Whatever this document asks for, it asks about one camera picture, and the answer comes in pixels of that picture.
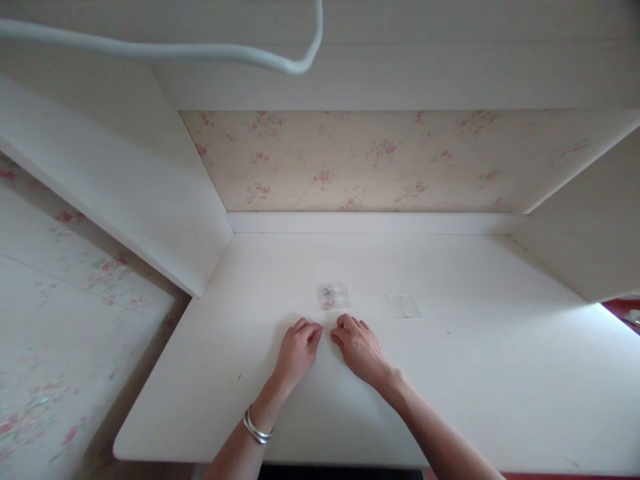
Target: human hand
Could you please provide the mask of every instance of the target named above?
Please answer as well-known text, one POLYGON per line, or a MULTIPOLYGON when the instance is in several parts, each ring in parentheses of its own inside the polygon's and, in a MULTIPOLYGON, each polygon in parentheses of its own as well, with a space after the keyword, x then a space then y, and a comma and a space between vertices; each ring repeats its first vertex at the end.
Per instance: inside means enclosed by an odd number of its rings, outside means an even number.
POLYGON ((344 313, 337 327, 331 330, 331 340, 340 347, 342 357, 356 376, 373 388, 380 388, 393 369, 387 362, 378 339, 369 326, 344 313))
POLYGON ((272 375, 286 392, 291 392, 313 365, 321 336, 322 325, 305 318, 287 330, 272 375))

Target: bangle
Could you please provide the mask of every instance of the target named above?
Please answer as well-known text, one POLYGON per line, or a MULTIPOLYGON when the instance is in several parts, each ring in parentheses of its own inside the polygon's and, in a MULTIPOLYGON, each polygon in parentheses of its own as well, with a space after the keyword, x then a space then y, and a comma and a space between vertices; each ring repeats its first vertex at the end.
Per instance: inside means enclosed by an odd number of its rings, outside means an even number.
POLYGON ((265 445, 271 438, 273 431, 272 433, 261 432, 251 421, 251 406, 249 406, 249 408, 245 410, 245 414, 242 417, 242 423, 245 424, 245 427, 247 428, 253 439, 256 440, 256 442, 258 442, 260 445, 265 445))

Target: small plastic bag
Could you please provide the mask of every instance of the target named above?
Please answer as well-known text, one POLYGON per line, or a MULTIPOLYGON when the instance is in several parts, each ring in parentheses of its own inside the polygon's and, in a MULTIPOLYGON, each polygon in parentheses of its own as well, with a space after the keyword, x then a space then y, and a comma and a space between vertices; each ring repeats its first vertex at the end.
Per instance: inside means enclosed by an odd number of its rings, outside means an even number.
POLYGON ((318 303, 322 310, 336 310, 351 305, 349 292, 344 283, 320 283, 316 285, 318 303))

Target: white wire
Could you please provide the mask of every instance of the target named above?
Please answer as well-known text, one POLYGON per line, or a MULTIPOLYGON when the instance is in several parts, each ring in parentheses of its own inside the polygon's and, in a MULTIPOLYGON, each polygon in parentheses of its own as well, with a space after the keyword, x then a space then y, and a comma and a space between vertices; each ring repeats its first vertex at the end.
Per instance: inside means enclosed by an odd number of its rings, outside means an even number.
POLYGON ((134 43, 86 33, 0 19, 0 39, 50 43, 140 60, 189 59, 248 63, 288 75, 302 75, 311 67, 322 42, 322 0, 315 0, 315 35, 305 56, 298 61, 245 45, 226 43, 134 43))

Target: desk surface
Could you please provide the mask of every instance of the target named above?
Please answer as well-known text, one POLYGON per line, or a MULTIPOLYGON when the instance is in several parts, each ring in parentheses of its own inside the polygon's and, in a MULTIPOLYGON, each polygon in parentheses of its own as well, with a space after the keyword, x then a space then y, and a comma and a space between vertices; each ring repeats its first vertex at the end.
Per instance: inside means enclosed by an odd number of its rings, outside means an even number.
MULTIPOLYGON (((236 234, 114 444, 121 459, 208 462, 269 376, 300 316, 327 330, 315 286, 502 471, 640 474, 640 337, 587 305, 508 237, 236 234), (388 293, 422 318, 396 320, 388 293)), ((265 459, 426 466, 406 426, 324 335, 265 459)))

